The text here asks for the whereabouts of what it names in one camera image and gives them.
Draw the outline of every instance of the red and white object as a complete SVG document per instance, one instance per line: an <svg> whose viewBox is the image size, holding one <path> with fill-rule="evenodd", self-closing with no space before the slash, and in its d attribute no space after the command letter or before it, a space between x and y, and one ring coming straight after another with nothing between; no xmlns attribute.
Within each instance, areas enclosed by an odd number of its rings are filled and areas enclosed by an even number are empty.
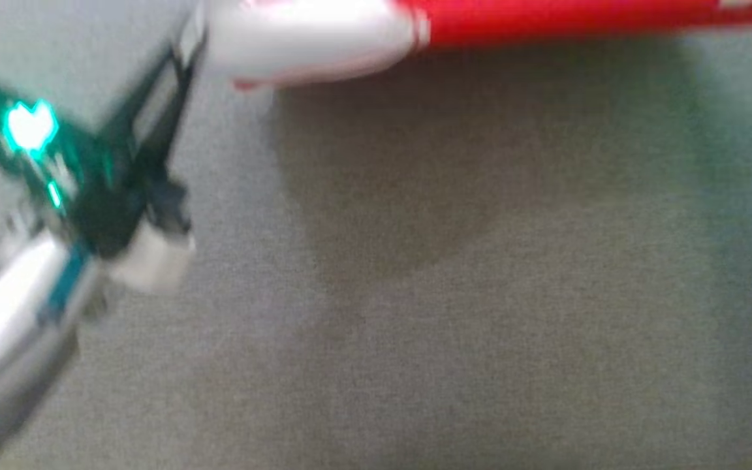
<svg viewBox="0 0 752 470"><path fill-rule="evenodd" d="M752 0L214 0L209 60L242 86L343 80L427 48L752 24Z"/></svg>

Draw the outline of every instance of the green led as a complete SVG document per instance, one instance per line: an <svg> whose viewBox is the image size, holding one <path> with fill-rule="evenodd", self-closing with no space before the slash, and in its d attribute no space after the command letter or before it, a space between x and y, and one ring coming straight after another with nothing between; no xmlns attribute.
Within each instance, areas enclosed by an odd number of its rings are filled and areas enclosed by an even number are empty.
<svg viewBox="0 0 752 470"><path fill-rule="evenodd" d="M48 186L48 197L51 198L51 203L55 209L59 209L63 205L63 195L60 194L60 188L54 181L51 181Z"/></svg>
<svg viewBox="0 0 752 470"><path fill-rule="evenodd" d="M14 151L36 154L42 151L59 130L51 106L40 99L30 110L17 103L5 116L5 138Z"/></svg>

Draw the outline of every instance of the grey fabric surface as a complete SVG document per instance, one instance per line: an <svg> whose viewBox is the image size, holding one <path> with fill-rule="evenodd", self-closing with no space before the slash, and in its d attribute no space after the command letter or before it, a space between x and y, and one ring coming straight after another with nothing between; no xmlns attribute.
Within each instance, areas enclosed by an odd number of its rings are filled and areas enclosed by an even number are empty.
<svg viewBox="0 0 752 470"><path fill-rule="evenodd" d="M0 0L0 76L93 124L189 4ZM206 74L176 170L185 289L0 470L752 469L752 32Z"/></svg>

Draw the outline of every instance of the glowing green light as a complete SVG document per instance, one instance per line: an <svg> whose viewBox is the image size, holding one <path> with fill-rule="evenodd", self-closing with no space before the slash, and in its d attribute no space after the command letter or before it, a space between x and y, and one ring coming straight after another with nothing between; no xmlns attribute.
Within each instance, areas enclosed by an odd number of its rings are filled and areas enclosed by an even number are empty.
<svg viewBox="0 0 752 470"><path fill-rule="evenodd" d="M59 209L63 205L63 195L60 194L60 188L54 181L51 181L48 186L48 196L51 197L51 203L55 209Z"/></svg>
<svg viewBox="0 0 752 470"><path fill-rule="evenodd" d="M42 151L59 130L54 111L45 101L37 101L33 109L17 103L5 116L5 137L14 151Z"/></svg>

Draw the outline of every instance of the red tube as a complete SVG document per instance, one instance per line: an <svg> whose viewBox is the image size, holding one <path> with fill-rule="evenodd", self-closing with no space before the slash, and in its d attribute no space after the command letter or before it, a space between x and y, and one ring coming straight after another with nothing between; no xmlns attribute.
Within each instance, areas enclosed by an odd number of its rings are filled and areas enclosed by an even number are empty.
<svg viewBox="0 0 752 470"><path fill-rule="evenodd" d="M398 0L426 13L432 47L752 24L750 0Z"/></svg>

